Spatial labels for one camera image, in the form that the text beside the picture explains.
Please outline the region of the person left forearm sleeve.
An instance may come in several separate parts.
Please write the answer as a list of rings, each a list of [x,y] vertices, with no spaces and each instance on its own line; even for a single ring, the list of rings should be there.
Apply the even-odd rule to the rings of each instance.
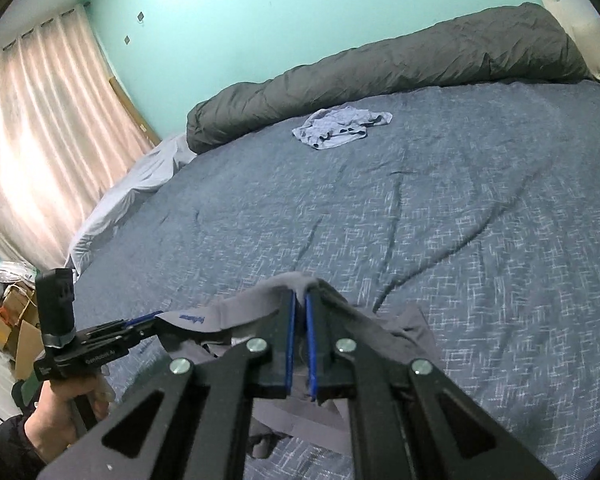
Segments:
[[[26,421],[18,415],[0,424],[0,480],[36,479],[46,466],[24,433]]]

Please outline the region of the person left hand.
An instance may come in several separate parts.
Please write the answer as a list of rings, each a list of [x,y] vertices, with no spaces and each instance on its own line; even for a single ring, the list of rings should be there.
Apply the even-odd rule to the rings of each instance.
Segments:
[[[71,407],[78,396],[86,396],[96,419],[103,420],[114,390],[102,375],[43,382],[38,406],[24,423],[24,434],[43,462],[52,462],[78,440]]]

